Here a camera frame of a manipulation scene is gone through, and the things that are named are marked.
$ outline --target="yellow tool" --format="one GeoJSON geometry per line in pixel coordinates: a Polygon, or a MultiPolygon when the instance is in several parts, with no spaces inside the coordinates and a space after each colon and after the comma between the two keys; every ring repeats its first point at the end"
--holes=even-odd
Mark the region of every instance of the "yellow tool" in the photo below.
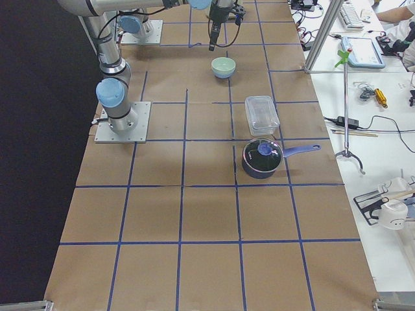
{"type": "Polygon", "coordinates": [[[383,92],[380,89],[375,89],[375,97],[379,105],[384,108],[387,108],[388,105],[386,104],[386,97],[383,95],[383,92]]]}

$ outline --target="table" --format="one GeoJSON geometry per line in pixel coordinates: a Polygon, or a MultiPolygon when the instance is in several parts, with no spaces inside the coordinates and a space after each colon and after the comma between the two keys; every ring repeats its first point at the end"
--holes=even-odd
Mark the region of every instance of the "table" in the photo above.
{"type": "Polygon", "coordinates": [[[160,14],[161,46],[123,47],[130,98],[152,101],[148,141],[89,138],[45,294],[59,310],[373,310],[289,8],[246,7],[254,14],[226,50],[208,51],[206,15],[188,6],[160,14]],[[210,71],[218,56],[236,61],[230,79],[210,71]],[[266,180],[241,165],[253,138],[244,101],[256,95],[276,103],[284,148],[322,147],[266,180]]]}
{"type": "MultiPolygon", "coordinates": [[[[328,7],[328,1],[319,1],[319,3],[324,8],[328,7]]],[[[371,9],[366,1],[353,1],[353,4],[358,12],[363,8],[371,9]]],[[[321,23],[321,19],[306,19],[303,25],[307,30],[313,30],[319,27],[319,23],[321,23]]],[[[342,23],[337,19],[331,33],[356,37],[379,35],[378,32],[367,33],[369,30],[382,30],[382,26],[374,14],[372,22],[360,32],[345,32],[342,23]]],[[[313,67],[313,71],[326,73],[311,75],[322,112],[324,116],[330,118],[344,114],[342,66],[333,67],[338,61],[337,50],[339,49],[340,40],[328,37],[313,67]]],[[[397,120],[402,130],[412,129],[414,128],[414,110],[409,107],[408,102],[412,73],[407,73],[397,58],[385,58],[385,62],[386,67],[380,70],[350,68],[350,118],[358,119],[361,126],[368,126],[373,115],[383,115],[397,120]],[[388,99],[389,108],[381,108],[375,100],[367,103],[358,100],[357,84],[361,82],[381,89],[388,99]]],[[[330,130],[330,128],[332,126],[327,124],[327,129],[330,130]]],[[[383,119],[376,120],[373,128],[395,129],[390,121],[383,119]]],[[[333,134],[329,131],[329,136],[335,152],[344,149],[343,135],[333,134]]],[[[410,146],[415,147],[413,134],[405,134],[404,138],[410,146]]],[[[397,134],[381,134],[376,138],[351,136],[350,150],[362,160],[366,175],[359,174],[357,162],[354,159],[339,157],[337,163],[376,288],[379,292],[414,291],[413,269],[403,251],[399,235],[376,225],[370,227],[353,202],[355,196],[375,190],[378,183],[400,176],[401,169],[403,169],[406,178],[413,175],[414,155],[403,146],[397,134]]]]}

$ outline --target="electronic equipment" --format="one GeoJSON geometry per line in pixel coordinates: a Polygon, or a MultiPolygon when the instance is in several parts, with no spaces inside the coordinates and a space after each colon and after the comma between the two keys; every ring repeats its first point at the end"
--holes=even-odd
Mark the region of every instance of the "electronic equipment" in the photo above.
{"type": "Polygon", "coordinates": [[[343,37],[342,48],[346,51],[352,49],[348,63],[352,67],[362,68],[385,68],[379,47],[371,38],[343,37]]]}
{"type": "Polygon", "coordinates": [[[356,13],[355,6],[351,3],[343,3],[340,8],[340,19],[347,30],[362,30],[364,24],[356,13]]]}
{"type": "Polygon", "coordinates": [[[291,0],[291,10],[314,11],[316,0],[291,0]]]}
{"type": "Polygon", "coordinates": [[[415,39],[415,22],[409,23],[410,31],[404,40],[396,40],[392,47],[390,47],[390,39],[388,36],[378,36],[376,41],[386,56],[394,56],[397,52],[405,51],[415,39]]]}

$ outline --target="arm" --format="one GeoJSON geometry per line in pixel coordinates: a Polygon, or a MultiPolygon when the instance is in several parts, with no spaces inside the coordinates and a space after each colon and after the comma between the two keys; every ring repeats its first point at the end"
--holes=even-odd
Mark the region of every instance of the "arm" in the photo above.
{"type": "Polygon", "coordinates": [[[379,21],[387,21],[390,23],[397,23],[399,21],[410,19],[413,15],[414,14],[405,6],[376,14],[379,21]]]}

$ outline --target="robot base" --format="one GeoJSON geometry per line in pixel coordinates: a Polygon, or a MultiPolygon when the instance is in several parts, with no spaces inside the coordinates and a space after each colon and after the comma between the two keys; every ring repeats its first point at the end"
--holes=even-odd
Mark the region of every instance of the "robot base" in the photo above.
{"type": "Polygon", "coordinates": [[[162,20],[150,20],[153,26],[153,32],[150,36],[139,39],[134,37],[132,34],[125,33],[121,39],[122,45],[156,45],[160,44],[161,41],[161,30],[163,28],[162,20]]]}
{"type": "MultiPolygon", "coordinates": [[[[133,102],[131,105],[138,115],[137,125],[129,131],[115,133],[107,122],[98,123],[95,134],[96,143],[145,143],[147,139],[148,121],[150,119],[151,102],[133,102]]],[[[105,110],[102,110],[101,118],[107,118],[105,110]]]]}

